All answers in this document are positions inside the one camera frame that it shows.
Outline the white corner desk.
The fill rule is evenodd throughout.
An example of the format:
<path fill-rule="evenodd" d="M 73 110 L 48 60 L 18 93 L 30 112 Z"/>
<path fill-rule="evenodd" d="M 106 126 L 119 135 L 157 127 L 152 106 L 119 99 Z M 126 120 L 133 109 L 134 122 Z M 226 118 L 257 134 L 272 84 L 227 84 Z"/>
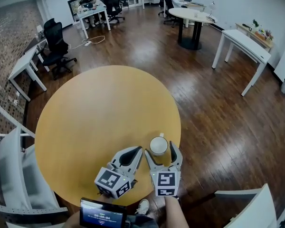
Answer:
<path fill-rule="evenodd" d="M 276 217 L 275 206 L 268 184 L 251 190 L 218 190 L 216 197 L 251 199 L 247 206 L 223 228 L 279 228 L 285 220 L 285 209 Z"/>

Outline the large white desk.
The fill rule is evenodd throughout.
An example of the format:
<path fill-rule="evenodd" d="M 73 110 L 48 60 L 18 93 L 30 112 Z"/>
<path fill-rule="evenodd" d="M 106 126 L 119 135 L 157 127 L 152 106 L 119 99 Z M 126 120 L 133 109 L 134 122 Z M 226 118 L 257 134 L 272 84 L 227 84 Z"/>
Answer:
<path fill-rule="evenodd" d="M 258 45 L 255 41 L 253 41 L 251 38 L 240 32 L 239 30 L 237 29 L 223 30 L 219 41 L 218 49 L 214 61 L 212 63 L 213 69 L 215 69 L 217 66 L 226 39 L 230 41 L 230 46 L 225 58 L 225 62 L 228 62 L 233 47 L 236 46 L 242 52 L 248 55 L 251 59 L 253 59 L 258 63 L 258 67 L 254 76 L 252 77 L 252 79 L 250 80 L 244 91 L 241 93 L 241 95 L 244 97 L 245 94 L 248 92 L 248 90 L 256 83 L 256 81 L 261 76 L 269 59 L 271 58 L 271 55 L 260 45 Z"/>

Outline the person's right forearm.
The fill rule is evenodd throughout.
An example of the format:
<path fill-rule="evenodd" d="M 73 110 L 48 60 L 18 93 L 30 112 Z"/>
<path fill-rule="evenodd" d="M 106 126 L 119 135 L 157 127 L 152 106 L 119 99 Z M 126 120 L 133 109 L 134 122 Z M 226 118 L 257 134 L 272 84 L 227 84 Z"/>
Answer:
<path fill-rule="evenodd" d="M 175 197 L 164 197 L 166 207 L 166 228 L 189 228 L 179 201 Z"/>

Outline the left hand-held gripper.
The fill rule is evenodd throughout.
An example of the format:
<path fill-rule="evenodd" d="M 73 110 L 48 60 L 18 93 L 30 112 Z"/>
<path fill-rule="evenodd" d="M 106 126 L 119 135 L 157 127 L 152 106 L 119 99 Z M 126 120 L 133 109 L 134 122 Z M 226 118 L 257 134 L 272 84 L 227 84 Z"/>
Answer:
<path fill-rule="evenodd" d="M 95 179 L 100 193 L 119 199 L 137 182 L 135 174 L 143 155 L 141 146 L 118 151 L 106 167 L 102 167 Z"/>

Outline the round wooden table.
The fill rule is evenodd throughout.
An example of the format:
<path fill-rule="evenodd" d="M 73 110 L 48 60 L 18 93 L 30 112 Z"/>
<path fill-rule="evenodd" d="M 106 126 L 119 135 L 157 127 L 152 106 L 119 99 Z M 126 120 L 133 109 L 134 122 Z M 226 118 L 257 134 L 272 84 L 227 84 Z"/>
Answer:
<path fill-rule="evenodd" d="M 39 169 L 70 204 L 95 200 L 100 169 L 120 150 L 149 148 L 163 134 L 180 144 L 181 120 L 157 78 L 130 66 L 101 66 L 63 84 L 46 103 L 35 134 Z"/>

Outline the small white desk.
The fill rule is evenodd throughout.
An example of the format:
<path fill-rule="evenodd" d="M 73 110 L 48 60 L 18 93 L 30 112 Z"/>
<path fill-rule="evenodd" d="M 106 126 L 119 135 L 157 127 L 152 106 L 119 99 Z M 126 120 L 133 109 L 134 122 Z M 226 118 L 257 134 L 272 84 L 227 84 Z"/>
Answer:
<path fill-rule="evenodd" d="M 21 87 L 16 83 L 15 78 L 23 71 L 26 71 L 32 81 L 36 81 L 37 84 L 42 88 L 43 91 L 46 91 L 47 88 L 39 79 L 37 74 L 38 71 L 35 63 L 33 62 L 33 56 L 39 53 L 37 46 L 34 46 L 31 50 L 28 50 L 18 61 L 12 69 L 12 72 L 9 76 L 9 81 L 13 84 L 16 90 L 27 100 L 30 101 L 29 96 L 21 89 Z"/>

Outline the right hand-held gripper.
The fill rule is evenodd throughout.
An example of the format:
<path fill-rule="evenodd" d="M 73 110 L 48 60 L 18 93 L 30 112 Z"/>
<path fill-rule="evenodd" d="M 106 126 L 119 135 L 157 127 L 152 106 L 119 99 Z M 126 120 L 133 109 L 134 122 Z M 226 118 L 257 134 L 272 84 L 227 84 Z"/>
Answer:
<path fill-rule="evenodd" d="M 170 141 L 170 151 L 171 164 L 165 167 L 158 164 L 147 149 L 144 150 L 156 196 L 176 196 L 178 193 L 183 156 L 172 141 Z"/>

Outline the light wooden sideboard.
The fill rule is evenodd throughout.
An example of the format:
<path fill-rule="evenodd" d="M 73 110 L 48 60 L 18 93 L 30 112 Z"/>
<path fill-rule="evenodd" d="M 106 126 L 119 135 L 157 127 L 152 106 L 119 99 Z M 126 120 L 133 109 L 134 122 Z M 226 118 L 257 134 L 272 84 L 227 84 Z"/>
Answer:
<path fill-rule="evenodd" d="M 269 54 L 274 47 L 272 40 L 266 38 L 263 34 L 260 34 L 258 31 L 253 31 L 252 29 L 245 27 L 243 24 L 235 23 L 236 29 L 244 33 L 249 38 L 253 39 L 259 45 L 261 45 Z"/>

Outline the long white desk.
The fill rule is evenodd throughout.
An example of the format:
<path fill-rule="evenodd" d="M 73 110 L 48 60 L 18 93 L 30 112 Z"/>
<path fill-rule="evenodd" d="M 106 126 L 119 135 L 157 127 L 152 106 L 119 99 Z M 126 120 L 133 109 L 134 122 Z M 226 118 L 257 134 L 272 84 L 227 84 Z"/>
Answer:
<path fill-rule="evenodd" d="M 84 25 L 84 22 L 83 20 L 87 17 L 90 17 L 90 16 L 93 16 L 95 14 L 98 14 L 98 16 L 100 16 L 100 13 L 101 12 L 104 12 L 105 14 L 105 19 L 106 19 L 106 23 L 107 23 L 107 28 L 108 30 L 110 31 L 111 30 L 111 27 L 110 27 L 110 23 L 109 23 L 109 17 L 108 17 L 108 14 L 107 14 L 107 11 L 106 11 L 106 7 L 103 7 L 103 6 L 98 6 L 96 9 L 88 9 L 87 11 L 85 12 L 81 12 L 79 13 L 78 15 L 78 18 L 79 18 L 79 21 L 80 21 L 80 24 L 81 24 L 81 28 L 84 32 L 84 35 L 85 35 L 85 38 L 86 39 L 89 39 L 88 37 L 88 34 L 86 32 L 86 27 Z"/>

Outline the white mug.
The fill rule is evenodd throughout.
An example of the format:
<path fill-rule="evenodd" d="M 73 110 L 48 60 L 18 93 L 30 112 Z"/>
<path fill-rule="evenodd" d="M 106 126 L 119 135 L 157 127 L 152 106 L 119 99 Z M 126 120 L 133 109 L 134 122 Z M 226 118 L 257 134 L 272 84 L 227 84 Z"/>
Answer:
<path fill-rule="evenodd" d="M 159 136 L 152 138 L 152 140 L 150 141 L 150 150 L 155 156 L 164 155 L 167 149 L 168 142 L 164 138 L 164 133 L 160 133 Z"/>

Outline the person's dark trousers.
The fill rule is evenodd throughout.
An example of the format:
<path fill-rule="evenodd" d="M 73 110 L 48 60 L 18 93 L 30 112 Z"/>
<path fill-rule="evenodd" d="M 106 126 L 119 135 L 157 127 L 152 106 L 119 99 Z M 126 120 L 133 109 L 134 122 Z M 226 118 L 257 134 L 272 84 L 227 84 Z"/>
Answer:
<path fill-rule="evenodd" d="M 159 228 L 153 218 L 143 214 L 127 215 L 126 221 L 130 223 L 129 228 Z"/>

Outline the white desk lamp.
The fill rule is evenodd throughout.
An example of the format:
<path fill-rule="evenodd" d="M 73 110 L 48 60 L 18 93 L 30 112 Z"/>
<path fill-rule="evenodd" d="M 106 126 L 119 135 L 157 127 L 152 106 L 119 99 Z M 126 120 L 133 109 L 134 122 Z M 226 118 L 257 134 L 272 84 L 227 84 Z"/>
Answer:
<path fill-rule="evenodd" d="M 216 9 L 215 2 L 211 2 L 208 8 L 210 9 L 210 14 L 207 16 L 207 19 L 215 22 L 215 19 L 213 18 L 213 11 Z"/>

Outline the person's left forearm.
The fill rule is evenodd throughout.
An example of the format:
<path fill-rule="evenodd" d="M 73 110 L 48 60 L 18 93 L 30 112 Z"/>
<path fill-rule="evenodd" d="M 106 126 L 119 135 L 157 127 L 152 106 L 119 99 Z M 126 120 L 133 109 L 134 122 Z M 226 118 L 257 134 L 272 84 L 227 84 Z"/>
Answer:
<path fill-rule="evenodd" d="M 63 228 L 81 228 L 80 211 L 74 213 L 64 224 Z"/>

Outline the white metal shelf rack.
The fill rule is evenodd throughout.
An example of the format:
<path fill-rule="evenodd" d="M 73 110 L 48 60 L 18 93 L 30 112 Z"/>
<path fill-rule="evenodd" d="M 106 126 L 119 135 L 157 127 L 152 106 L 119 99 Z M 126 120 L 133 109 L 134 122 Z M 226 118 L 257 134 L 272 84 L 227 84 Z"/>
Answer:
<path fill-rule="evenodd" d="M 0 106 L 0 114 L 15 128 L 10 133 L 0 133 L 0 186 L 4 215 L 56 215 L 66 213 L 60 207 L 54 192 L 43 178 L 37 165 L 35 146 L 21 147 L 23 137 L 35 134 L 15 120 Z"/>

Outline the black screen device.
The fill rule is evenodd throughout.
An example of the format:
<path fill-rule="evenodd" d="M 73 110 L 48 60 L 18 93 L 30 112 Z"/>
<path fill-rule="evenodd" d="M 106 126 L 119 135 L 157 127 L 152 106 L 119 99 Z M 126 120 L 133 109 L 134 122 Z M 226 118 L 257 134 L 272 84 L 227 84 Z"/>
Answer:
<path fill-rule="evenodd" d="M 82 198 L 80 225 L 85 228 L 124 228 L 127 216 L 125 206 Z"/>

